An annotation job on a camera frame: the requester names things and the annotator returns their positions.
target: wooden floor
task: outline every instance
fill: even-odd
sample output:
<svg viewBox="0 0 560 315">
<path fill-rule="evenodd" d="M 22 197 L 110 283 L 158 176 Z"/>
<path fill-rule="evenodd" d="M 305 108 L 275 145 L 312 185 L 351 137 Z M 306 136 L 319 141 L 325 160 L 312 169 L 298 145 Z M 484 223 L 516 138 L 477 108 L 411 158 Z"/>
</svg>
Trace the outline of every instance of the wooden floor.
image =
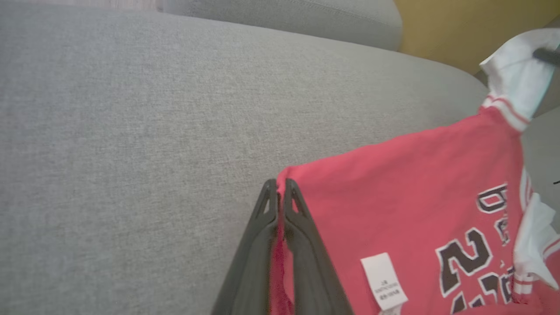
<svg viewBox="0 0 560 315">
<path fill-rule="evenodd" d="M 66 4 L 117 10 L 163 11 L 162 0 L 10 0 L 16 2 Z"/>
</svg>

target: yellow cushion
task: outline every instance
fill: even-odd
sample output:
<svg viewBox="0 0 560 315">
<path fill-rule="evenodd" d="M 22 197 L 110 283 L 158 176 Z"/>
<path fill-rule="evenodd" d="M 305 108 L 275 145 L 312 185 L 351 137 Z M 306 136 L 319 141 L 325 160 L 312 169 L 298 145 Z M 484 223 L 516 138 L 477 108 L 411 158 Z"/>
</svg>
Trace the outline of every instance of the yellow cushion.
<svg viewBox="0 0 560 315">
<path fill-rule="evenodd" d="M 543 27 L 560 14 L 560 0 L 395 0 L 406 54 L 471 74 L 508 39 Z"/>
</svg>

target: sofa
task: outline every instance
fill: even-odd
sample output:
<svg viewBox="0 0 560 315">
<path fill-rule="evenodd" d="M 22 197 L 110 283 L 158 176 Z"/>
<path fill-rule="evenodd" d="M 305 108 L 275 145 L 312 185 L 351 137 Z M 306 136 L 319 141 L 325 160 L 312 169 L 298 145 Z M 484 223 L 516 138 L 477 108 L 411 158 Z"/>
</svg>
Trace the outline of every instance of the sofa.
<svg viewBox="0 0 560 315">
<path fill-rule="evenodd" d="M 208 314 L 265 180 L 486 93 L 341 40 L 0 2 L 0 313 Z"/>
</svg>

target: clothing label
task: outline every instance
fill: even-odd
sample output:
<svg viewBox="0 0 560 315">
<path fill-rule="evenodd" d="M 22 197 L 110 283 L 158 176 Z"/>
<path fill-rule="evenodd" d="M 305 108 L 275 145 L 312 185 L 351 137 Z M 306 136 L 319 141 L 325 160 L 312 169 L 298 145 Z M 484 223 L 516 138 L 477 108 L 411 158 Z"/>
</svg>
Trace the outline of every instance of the clothing label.
<svg viewBox="0 0 560 315">
<path fill-rule="evenodd" d="M 366 271 L 371 292 L 381 307 L 381 313 L 383 315 L 400 314 L 400 307 L 408 301 L 408 298 L 404 294 L 403 288 L 400 287 L 389 254 L 382 253 L 363 258 L 361 262 Z"/>
</svg>

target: care label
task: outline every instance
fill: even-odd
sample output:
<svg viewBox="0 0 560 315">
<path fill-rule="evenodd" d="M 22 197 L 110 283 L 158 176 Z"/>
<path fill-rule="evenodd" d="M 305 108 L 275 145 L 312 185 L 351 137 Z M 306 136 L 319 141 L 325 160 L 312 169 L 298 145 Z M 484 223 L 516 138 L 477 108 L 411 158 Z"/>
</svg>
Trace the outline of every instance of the care label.
<svg viewBox="0 0 560 315">
<path fill-rule="evenodd" d="M 366 271 L 367 282 L 382 313 L 400 314 L 400 308 L 408 298 L 400 287 L 389 254 L 382 253 L 363 258 L 361 262 Z"/>
</svg>

